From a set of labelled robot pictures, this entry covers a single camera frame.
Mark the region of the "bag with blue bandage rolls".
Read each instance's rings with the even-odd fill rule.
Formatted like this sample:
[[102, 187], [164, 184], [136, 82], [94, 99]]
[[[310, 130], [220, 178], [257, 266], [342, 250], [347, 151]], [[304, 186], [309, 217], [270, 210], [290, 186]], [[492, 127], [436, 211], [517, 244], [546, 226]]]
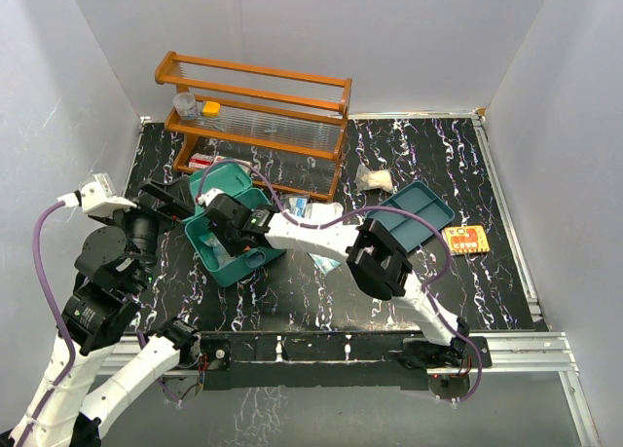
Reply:
[[292, 214], [298, 217], [304, 217], [308, 203], [309, 195], [303, 194], [284, 194], [280, 198], [283, 206]]

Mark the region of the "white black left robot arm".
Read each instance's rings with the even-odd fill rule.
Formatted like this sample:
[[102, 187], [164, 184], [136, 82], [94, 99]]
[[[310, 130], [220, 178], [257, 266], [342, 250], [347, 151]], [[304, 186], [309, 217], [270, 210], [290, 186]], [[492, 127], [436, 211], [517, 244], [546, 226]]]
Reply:
[[[74, 262], [72, 294], [60, 307], [43, 266], [45, 221], [62, 208], [80, 208], [100, 226], [85, 239]], [[17, 425], [2, 433], [4, 446], [98, 446], [112, 424], [167, 371], [189, 368], [201, 356], [199, 330], [178, 317], [140, 337], [128, 363], [98, 389], [92, 384], [140, 307], [150, 286], [159, 238], [193, 216], [186, 177], [170, 183], [147, 180], [128, 200], [105, 173], [56, 199], [36, 220], [32, 256], [37, 279], [56, 324], [53, 353]]]

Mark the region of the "blue white wipes packet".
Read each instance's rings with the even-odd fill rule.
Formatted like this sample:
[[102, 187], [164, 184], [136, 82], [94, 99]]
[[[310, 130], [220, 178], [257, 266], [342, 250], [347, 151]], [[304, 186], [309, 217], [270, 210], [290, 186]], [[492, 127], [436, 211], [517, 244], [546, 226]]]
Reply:
[[212, 234], [206, 236], [203, 240], [208, 252], [215, 262], [214, 268], [219, 269], [233, 261], [234, 257], [226, 250], [224, 245]]

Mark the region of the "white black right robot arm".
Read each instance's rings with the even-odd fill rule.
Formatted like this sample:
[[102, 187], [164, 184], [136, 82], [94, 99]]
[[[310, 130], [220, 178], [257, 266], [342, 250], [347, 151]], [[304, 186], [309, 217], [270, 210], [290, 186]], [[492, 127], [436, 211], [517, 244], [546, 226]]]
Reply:
[[467, 325], [429, 292], [429, 286], [449, 270], [450, 249], [444, 247], [443, 269], [419, 281], [408, 252], [379, 220], [367, 217], [360, 225], [343, 223], [361, 212], [383, 211], [415, 221], [442, 242], [438, 229], [423, 218], [396, 207], [373, 205], [325, 224], [308, 224], [280, 204], [251, 209], [216, 188], [200, 194], [197, 203], [230, 255], [265, 247], [311, 253], [345, 264], [362, 292], [382, 301], [395, 299], [415, 313], [416, 325], [426, 341], [435, 346], [435, 357], [441, 363], [454, 366], [467, 357], [471, 344]]

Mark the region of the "blue face mask packet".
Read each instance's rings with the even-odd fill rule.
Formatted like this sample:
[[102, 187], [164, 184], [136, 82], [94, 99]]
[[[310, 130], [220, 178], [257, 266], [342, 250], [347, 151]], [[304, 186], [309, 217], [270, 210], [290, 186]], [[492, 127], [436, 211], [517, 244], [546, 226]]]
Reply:
[[319, 256], [317, 254], [310, 254], [310, 258], [315, 265], [315, 267], [323, 274], [327, 275], [333, 270], [337, 269], [341, 266], [339, 261], [336, 261], [331, 258]]

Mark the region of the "teal medicine kit box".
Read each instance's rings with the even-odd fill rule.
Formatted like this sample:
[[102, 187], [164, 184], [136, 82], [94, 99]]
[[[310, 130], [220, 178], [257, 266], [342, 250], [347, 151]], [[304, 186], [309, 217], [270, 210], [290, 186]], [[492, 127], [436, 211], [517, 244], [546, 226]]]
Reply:
[[196, 171], [190, 176], [190, 183], [194, 198], [212, 190], [217, 191], [211, 197], [210, 206], [197, 205], [194, 216], [184, 223], [188, 240], [218, 285], [230, 286], [283, 254], [281, 250], [261, 245], [247, 249], [222, 268], [214, 268], [213, 257], [203, 243], [206, 236], [214, 235], [213, 219], [218, 214], [228, 217], [248, 214], [256, 208], [269, 205], [271, 201], [262, 190], [253, 186], [251, 177], [236, 163], [219, 165], [209, 170], [207, 175], [203, 175], [200, 170]]

